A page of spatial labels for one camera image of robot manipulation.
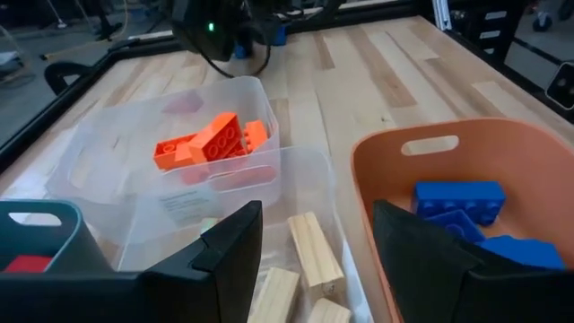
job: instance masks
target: teal basket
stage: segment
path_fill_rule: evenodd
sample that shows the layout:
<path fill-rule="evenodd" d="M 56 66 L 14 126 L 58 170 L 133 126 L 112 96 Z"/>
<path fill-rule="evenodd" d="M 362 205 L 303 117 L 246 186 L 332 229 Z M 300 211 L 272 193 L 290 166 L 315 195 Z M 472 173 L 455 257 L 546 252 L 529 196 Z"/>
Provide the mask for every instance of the teal basket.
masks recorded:
<path fill-rule="evenodd" d="M 59 225 L 16 222 L 10 213 L 53 214 Z M 49 273 L 101 273 L 112 271 L 91 236 L 82 213 L 66 201 L 0 201 L 0 272 L 18 256 L 49 257 Z"/>

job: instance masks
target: plastic bin handle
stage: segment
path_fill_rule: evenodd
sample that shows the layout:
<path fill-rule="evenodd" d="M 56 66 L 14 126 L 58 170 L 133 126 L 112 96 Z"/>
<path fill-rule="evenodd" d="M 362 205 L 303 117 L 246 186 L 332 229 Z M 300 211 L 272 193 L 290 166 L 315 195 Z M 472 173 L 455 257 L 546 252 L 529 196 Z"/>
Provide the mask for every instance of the plastic bin handle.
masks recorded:
<path fill-rule="evenodd" d="M 80 210 L 66 201 L 26 199 L 0 201 L 0 223 L 5 228 L 26 225 L 14 221 L 10 213 L 52 214 L 62 223 L 59 227 L 69 231 L 73 231 L 81 221 Z"/>

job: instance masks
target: blue lego brick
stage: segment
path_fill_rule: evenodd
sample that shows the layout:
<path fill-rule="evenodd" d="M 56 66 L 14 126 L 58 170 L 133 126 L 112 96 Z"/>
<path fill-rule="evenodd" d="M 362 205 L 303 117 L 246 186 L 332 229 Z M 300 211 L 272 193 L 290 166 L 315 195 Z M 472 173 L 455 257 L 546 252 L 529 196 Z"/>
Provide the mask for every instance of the blue lego brick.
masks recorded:
<path fill-rule="evenodd" d="M 505 201 L 496 181 L 418 182 L 413 210 L 422 218 L 463 210 L 475 223 L 491 225 Z"/>
<path fill-rule="evenodd" d="M 484 241 L 483 233 L 478 229 L 476 224 L 466 215 L 464 211 L 456 210 L 441 215 L 435 215 L 426 220 L 435 223 L 440 227 L 457 236 L 458 238 L 476 243 Z"/>
<path fill-rule="evenodd" d="M 519 240 L 504 235 L 489 238 L 477 243 L 499 256 L 514 260 L 523 265 L 540 266 L 550 269 L 566 269 L 554 245 L 536 239 Z"/>

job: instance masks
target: wooden plank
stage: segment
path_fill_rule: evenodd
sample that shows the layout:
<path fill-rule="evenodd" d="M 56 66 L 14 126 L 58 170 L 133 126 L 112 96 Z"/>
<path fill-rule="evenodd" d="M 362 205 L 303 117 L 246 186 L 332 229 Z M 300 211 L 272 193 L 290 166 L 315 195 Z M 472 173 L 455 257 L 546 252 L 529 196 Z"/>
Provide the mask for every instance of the wooden plank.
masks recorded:
<path fill-rule="evenodd" d="M 345 288 L 343 270 L 329 247 L 317 217 L 307 212 L 290 217 L 288 222 L 311 300 L 342 292 Z"/>
<path fill-rule="evenodd" d="M 300 275 L 271 267 L 248 323 L 287 322 L 297 293 Z"/>
<path fill-rule="evenodd" d="M 349 323 L 351 311 L 327 299 L 315 303 L 308 323 Z"/>

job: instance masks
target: wooden table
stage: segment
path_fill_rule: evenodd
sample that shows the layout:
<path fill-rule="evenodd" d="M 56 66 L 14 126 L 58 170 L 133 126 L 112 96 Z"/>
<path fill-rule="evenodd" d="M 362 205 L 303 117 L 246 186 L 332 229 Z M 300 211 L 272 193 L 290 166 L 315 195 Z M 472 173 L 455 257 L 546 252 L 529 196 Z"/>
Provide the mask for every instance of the wooden table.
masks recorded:
<path fill-rule="evenodd" d="M 235 73 L 257 63 L 232 61 Z M 574 141 L 574 127 L 421 17 L 296 34 L 274 48 L 260 76 L 282 146 L 329 152 L 337 207 L 376 322 L 388 311 L 352 185 L 352 146 L 374 131 L 507 116 Z M 200 57 L 176 52 L 120 61 L 0 178 L 3 197 L 42 198 L 45 183 L 86 115 L 221 80 Z"/>

